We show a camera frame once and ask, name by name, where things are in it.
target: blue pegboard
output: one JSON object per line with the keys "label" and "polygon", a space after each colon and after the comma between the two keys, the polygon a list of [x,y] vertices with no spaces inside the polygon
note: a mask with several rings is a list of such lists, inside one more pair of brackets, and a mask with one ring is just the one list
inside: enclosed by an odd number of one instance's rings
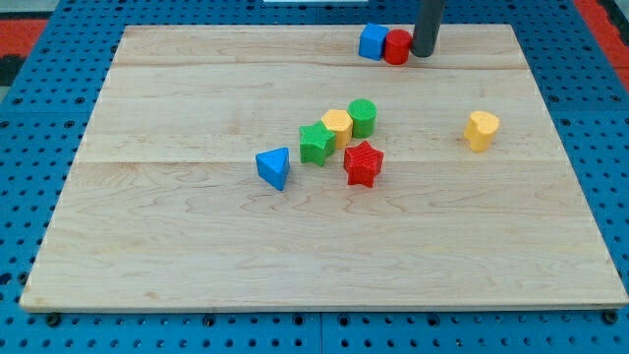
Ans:
{"label": "blue pegboard", "polygon": [[[57,317],[18,306],[125,25],[411,23],[416,12],[417,4],[405,0],[322,8],[261,0],[62,0],[0,105],[0,352],[626,353],[626,309]],[[629,97],[572,3],[451,0],[444,21],[514,27],[629,285]]]}

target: yellow block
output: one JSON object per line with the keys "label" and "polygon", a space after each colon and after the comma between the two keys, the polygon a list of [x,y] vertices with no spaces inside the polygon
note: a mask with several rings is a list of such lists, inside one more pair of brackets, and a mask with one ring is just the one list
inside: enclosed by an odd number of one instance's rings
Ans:
{"label": "yellow block", "polygon": [[321,118],[328,131],[336,134],[336,148],[345,148],[352,140],[354,121],[345,109],[330,109]]}
{"label": "yellow block", "polygon": [[470,141],[470,149],[483,152],[489,148],[491,139],[500,125],[500,119],[489,112],[474,111],[463,132],[463,137]]}

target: wooden board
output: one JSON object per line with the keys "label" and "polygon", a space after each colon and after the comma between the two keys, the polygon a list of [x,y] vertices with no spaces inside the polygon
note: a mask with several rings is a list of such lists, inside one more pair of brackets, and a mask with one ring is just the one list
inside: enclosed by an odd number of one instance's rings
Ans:
{"label": "wooden board", "polygon": [[[37,256],[34,312],[614,308],[628,299],[509,26],[402,67],[362,27],[128,27]],[[298,127],[379,108],[376,188]],[[494,144],[462,139],[472,110]],[[257,152],[287,146],[284,193]]]}

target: red star block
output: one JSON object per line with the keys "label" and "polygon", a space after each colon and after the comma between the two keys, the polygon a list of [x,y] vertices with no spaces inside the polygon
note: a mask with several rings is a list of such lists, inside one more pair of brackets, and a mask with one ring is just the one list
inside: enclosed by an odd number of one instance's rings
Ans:
{"label": "red star block", "polygon": [[373,179],[380,173],[383,158],[384,152],[376,150],[368,142],[362,142],[357,147],[347,147],[343,163],[348,174],[347,184],[373,187]]}

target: blue block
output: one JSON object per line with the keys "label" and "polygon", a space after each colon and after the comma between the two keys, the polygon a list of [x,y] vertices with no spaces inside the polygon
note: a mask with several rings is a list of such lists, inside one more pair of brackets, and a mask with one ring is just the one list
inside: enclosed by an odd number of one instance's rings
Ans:
{"label": "blue block", "polygon": [[291,166],[288,163],[288,148],[261,152],[256,155],[257,174],[278,191],[284,190],[286,177]]}
{"label": "blue block", "polygon": [[384,26],[367,24],[361,33],[358,55],[373,60],[380,60],[387,33],[389,33],[389,29]]}

